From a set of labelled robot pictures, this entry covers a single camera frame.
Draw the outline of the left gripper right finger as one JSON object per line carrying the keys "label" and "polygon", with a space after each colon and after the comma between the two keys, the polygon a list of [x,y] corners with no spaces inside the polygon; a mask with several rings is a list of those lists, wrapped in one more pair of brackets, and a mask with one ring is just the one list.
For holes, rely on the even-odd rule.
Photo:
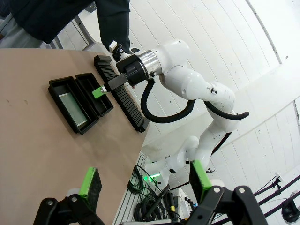
{"label": "left gripper right finger", "polygon": [[266,225],[256,198],[248,186],[229,190],[212,185],[200,161],[190,162],[189,182],[198,206],[187,220],[188,225],[212,225],[216,214],[226,214],[234,225]]}

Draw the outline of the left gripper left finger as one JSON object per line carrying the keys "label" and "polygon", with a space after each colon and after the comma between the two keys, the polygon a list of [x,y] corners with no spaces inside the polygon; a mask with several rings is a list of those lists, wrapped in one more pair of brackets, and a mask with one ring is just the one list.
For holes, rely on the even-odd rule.
{"label": "left gripper left finger", "polygon": [[96,214],[102,183],[97,167],[90,167],[77,194],[58,201],[42,200],[33,224],[35,225],[103,225]]}

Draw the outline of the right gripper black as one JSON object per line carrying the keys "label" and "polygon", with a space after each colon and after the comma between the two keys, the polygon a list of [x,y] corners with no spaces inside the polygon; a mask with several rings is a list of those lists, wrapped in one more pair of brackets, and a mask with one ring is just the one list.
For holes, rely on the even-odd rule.
{"label": "right gripper black", "polygon": [[101,87],[92,91],[95,99],[100,98],[107,92],[111,92],[125,83],[135,86],[147,79],[147,74],[138,56],[132,54],[116,63],[120,75],[109,80]]}

